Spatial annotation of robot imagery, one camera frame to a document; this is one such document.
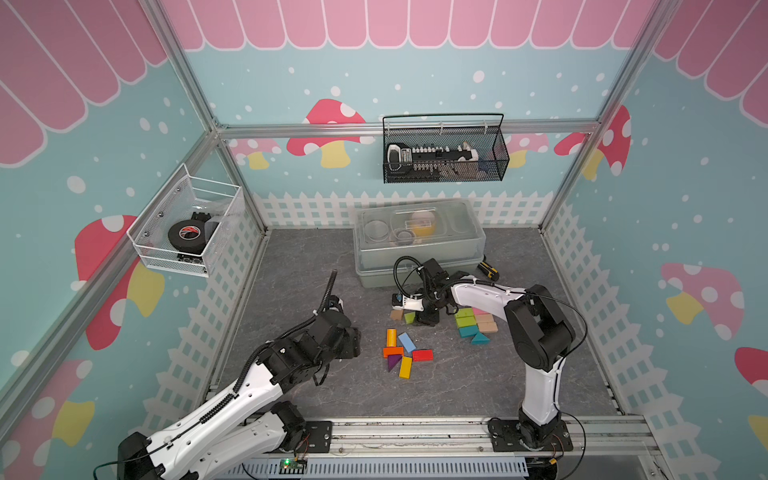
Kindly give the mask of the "teal rectangular block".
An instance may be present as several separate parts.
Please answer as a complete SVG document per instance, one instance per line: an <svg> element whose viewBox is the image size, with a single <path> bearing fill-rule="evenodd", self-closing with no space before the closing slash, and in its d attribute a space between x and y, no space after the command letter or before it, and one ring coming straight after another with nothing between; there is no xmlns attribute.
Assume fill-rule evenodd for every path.
<svg viewBox="0 0 768 480"><path fill-rule="evenodd" d="M461 338L468 338L475 336L479 329L477 326L461 327L458 329Z"/></svg>

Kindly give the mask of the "orange yellow supermarket block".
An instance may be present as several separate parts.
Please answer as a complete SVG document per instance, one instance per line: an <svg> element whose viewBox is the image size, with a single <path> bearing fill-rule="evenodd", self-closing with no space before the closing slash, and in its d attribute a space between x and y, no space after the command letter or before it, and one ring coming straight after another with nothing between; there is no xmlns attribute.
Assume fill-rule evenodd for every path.
<svg viewBox="0 0 768 480"><path fill-rule="evenodd" d="M393 348L397 346L397 330L396 329L388 329L386 334L386 346L388 348Z"/></svg>

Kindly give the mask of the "purple triangle block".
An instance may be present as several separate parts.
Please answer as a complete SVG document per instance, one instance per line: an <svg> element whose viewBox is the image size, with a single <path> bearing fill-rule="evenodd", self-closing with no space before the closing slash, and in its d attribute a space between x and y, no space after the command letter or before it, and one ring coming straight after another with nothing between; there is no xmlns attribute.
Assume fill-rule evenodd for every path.
<svg viewBox="0 0 768 480"><path fill-rule="evenodd" d="M392 371L401 362L403 356L401 354L389 355L387 357L387 369Z"/></svg>

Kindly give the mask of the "light blue block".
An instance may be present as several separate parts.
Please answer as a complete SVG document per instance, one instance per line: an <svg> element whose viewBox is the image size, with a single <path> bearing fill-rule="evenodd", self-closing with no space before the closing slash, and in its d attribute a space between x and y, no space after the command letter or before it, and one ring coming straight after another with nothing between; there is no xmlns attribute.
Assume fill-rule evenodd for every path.
<svg viewBox="0 0 768 480"><path fill-rule="evenodd" d="M416 350L415 343L407 333L400 334L398 340L407 354L411 354Z"/></svg>

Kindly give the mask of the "tan rectangular block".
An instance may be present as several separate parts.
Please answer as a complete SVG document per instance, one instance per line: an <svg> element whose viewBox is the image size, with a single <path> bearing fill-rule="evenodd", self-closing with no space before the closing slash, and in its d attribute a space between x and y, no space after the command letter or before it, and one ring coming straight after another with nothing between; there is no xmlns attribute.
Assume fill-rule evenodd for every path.
<svg viewBox="0 0 768 480"><path fill-rule="evenodd" d="M498 331L498 325L495 322L480 322L477 327L481 333L496 333Z"/></svg>

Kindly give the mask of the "teal triangle block bottom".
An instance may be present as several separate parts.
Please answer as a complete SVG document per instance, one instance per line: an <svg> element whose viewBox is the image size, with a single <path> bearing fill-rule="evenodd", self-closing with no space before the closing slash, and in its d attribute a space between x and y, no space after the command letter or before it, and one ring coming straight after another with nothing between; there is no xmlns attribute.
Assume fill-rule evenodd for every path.
<svg viewBox="0 0 768 480"><path fill-rule="evenodd" d="M477 333L471 340L472 345L486 345L490 339L483 333Z"/></svg>

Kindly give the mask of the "red block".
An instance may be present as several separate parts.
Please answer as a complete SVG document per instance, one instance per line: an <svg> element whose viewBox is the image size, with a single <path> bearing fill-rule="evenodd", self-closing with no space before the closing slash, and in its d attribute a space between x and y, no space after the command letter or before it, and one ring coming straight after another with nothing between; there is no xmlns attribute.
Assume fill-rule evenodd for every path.
<svg viewBox="0 0 768 480"><path fill-rule="evenodd" d="M434 360L434 352L430 349L414 350L411 353L414 362L429 362Z"/></svg>

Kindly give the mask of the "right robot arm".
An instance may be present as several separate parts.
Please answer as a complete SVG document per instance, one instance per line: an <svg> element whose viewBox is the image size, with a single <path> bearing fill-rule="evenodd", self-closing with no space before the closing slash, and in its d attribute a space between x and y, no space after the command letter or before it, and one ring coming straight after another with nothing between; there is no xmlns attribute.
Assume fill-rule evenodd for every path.
<svg viewBox="0 0 768 480"><path fill-rule="evenodd" d="M415 321L434 326L440 311L476 308L506 322L513 346L525 364L525 392L510 433L502 420L490 422L491 435L529 451L546 450L564 440L559 405L560 376L567 357L583 343L562 311L568 304L542 285L528 289L502 286L466 272L447 273L434 259L398 258L392 268L398 290L395 308L415 314Z"/></svg>

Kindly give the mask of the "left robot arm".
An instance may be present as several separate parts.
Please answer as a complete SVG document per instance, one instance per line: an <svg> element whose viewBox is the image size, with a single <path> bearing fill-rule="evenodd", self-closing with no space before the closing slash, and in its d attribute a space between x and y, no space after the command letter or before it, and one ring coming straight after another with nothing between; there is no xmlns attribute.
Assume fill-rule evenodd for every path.
<svg viewBox="0 0 768 480"><path fill-rule="evenodd" d="M118 447L119 479L214 479L262 453L307 447L293 388L322 385L336 360L360 354L361 334L327 283L311 317L257 347L236 379L200 407L150 436L133 433Z"/></svg>

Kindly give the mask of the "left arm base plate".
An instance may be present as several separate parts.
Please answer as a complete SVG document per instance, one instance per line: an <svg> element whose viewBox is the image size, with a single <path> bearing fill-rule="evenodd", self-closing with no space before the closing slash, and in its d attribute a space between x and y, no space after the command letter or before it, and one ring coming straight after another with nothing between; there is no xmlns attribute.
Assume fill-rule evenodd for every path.
<svg viewBox="0 0 768 480"><path fill-rule="evenodd" d="M331 421L309 421L286 437L286 450L294 456L308 453L329 453L331 449L333 423Z"/></svg>

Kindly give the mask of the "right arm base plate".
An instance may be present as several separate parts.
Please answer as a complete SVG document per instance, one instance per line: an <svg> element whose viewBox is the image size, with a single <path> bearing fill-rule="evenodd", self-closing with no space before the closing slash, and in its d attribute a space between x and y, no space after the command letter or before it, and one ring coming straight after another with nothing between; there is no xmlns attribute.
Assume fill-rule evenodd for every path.
<svg viewBox="0 0 768 480"><path fill-rule="evenodd" d="M494 452L543 452L562 454L571 452L573 442L566 423L555 417L540 426L524 418L500 419L492 417L486 423Z"/></svg>

